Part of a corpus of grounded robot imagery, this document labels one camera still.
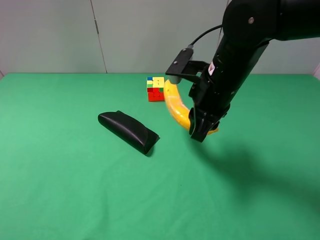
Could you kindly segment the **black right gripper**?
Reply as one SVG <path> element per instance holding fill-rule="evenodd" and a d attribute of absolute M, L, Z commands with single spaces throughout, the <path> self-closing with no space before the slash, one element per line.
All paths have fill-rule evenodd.
<path fill-rule="evenodd" d="M 234 64 L 218 64 L 209 73 L 210 64 L 189 64 L 188 73 L 196 76 L 189 91 L 193 107 L 189 112 L 189 135 L 202 143 L 206 136 L 219 131 L 220 119 L 230 108 L 230 104 L 242 86 L 242 70 Z"/>

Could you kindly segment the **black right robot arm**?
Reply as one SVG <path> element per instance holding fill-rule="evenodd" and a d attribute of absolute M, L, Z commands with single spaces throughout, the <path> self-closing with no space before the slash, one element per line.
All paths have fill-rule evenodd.
<path fill-rule="evenodd" d="M 189 96 L 190 136 L 202 142 L 228 112 L 231 101 L 271 40 L 320 35 L 317 0 L 233 0 L 225 9 L 223 37 Z"/>

